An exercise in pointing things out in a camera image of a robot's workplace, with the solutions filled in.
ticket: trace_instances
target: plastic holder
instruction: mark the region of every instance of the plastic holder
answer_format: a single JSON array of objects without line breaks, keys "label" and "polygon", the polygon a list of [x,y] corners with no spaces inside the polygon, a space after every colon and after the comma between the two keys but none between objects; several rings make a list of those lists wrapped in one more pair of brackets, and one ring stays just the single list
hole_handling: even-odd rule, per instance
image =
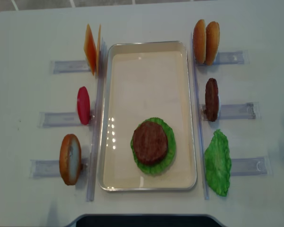
[{"label": "plastic holder", "polygon": [[93,201],[95,198],[95,186],[97,178],[97,159],[98,150],[101,141],[101,115],[103,111],[103,90],[106,82],[107,71],[107,46],[104,40],[101,41],[100,60],[99,60],[99,75],[98,75],[98,89],[97,99],[95,105],[95,120],[93,121],[94,133],[92,139],[92,147],[89,158],[89,177],[87,184],[86,201]]},{"label": "plastic holder", "polygon": [[[231,64],[247,64],[249,63],[247,51],[234,52],[218,52],[213,65],[231,65]],[[197,64],[198,66],[206,66],[206,64]]]},{"label": "plastic holder", "polygon": [[[93,112],[90,112],[91,119],[94,118]],[[79,119],[78,113],[45,113],[39,114],[39,128],[52,128],[52,127],[72,127],[83,126]]]},{"label": "plastic holder", "polygon": [[270,172],[268,157],[236,158],[231,160],[231,176],[266,175]]},{"label": "plastic holder", "polygon": [[[201,105],[201,116],[204,121],[207,121],[205,114],[206,107]],[[219,111],[219,120],[234,120],[234,119],[259,119],[261,118],[259,103],[245,103],[234,105],[221,105]]]},{"label": "plastic holder", "polygon": [[[197,68],[205,67],[203,64],[198,64],[195,60],[194,50],[193,50],[193,36],[190,36],[190,52],[191,52],[191,64],[192,64],[192,80],[195,92],[195,103],[198,109],[196,110],[197,125],[198,130],[198,140],[200,145],[200,165],[201,165],[201,178],[203,183],[204,199],[209,199],[209,186],[205,177],[205,161],[204,153],[206,147],[204,141],[208,142],[209,138],[204,137],[204,128],[202,121],[207,121],[205,115],[205,105],[199,102],[199,86],[198,86],[198,76]],[[219,52],[213,63],[214,65],[232,65],[232,64],[249,64],[249,58],[247,51],[234,51],[234,52]],[[218,119],[228,120],[228,119],[252,119],[258,120],[261,118],[259,111],[259,103],[245,103],[245,104],[234,104],[234,105],[221,105]],[[231,159],[231,176],[255,176],[255,175],[270,175],[272,173],[269,157],[256,157],[256,158],[237,158]]]},{"label": "plastic holder", "polygon": [[[80,175],[88,173],[88,158],[81,160]],[[31,160],[30,177],[60,177],[59,160]]]},{"label": "plastic holder", "polygon": [[86,60],[78,61],[51,61],[53,74],[90,72],[90,67]]}]

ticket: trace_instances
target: lettuce leaf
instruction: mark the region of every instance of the lettuce leaf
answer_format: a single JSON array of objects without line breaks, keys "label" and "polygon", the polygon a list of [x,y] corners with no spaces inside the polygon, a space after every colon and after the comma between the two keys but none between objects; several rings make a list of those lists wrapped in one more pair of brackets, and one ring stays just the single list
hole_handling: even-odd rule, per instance
[{"label": "lettuce leaf", "polygon": [[226,196],[230,186],[231,157],[227,137],[220,129],[213,133],[204,158],[207,184],[218,195]]},{"label": "lettuce leaf", "polygon": [[159,125],[162,126],[166,137],[167,137],[167,143],[168,143],[168,147],[167,147],[167,154],[166,156],[163,158],[162,161],[160,161],[157,164],[154,164],[152,166],[147,166],[142,164],[141,162],[139,162],[134,149],[133,149],[133,139],[131,140],[131,148],[133,151],[133,159],[136,162],[137,166],[142,170],[142,172],[144,172],[145,174],[150,174],[150,175],[157,175],[162,173],[164,170],[167,169],[167,167],[170,166],[170,164],[173,162],[175,154],[176,154],[176,140],[175,140],[175,135],[174,132],[172,130],[171,127],[169,127],[162,119],[160,119],[159,117],[152,117],[150,119],[147,119],[143,122],[155,122]]}]

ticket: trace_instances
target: brown patty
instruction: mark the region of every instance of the brown patty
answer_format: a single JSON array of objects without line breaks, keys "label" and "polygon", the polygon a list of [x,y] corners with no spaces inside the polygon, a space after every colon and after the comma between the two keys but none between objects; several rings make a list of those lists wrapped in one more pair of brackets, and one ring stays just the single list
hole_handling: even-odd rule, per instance
[{"label": "brown patty", "polygon": [[133,149],[139,162],[153,165],[167,154],[167,137],[161,125],[143,122],[133,133]]},{"label": "brown patty", "polygon": [[206,117],[209,121],[214,122],[218,118],[219,111],[219,97],[218,85],[214,78],[207,81],[205,89],[205,105]]}]

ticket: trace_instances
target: red tomato slice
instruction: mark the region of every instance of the red tomato slice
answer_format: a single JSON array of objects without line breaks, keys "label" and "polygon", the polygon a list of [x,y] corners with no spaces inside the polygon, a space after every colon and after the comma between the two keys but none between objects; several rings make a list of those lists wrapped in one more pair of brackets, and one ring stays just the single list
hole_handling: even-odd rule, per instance
[{"label": "red tomato slice", "polygon": [[84,52],[89,62],[91,73],[94,75],[96,70],[97,51],[89,24],[87,24],[86,27]]},{"label": "red tomato slice", "polygon": [[86,87],[80,87],[78,91],[77,109],[81,123],[87,125],[90,121],[90,103]]}]

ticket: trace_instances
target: top bun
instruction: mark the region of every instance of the top bun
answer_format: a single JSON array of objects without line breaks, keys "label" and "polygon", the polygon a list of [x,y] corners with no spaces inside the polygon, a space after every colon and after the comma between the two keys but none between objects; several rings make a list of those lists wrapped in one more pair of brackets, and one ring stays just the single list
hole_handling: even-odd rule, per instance
[{"label": "top bun", "polygon": [[59,168],[66,185],[76,184],[81,170],[81,146],[74,134],[66,135],[62,141]]},{"label": "top bun", "polygon": [[206,58],[206,29],[203,19],[199,20],[195,25],[193,46],[196,60],[198,63],[203,64]]},{"label": "top bun", "polygon": [[210,22],[206,27],[206,60],[207,65],[212,65],[216,58],[220,42],[220,27],[215,21]]}]

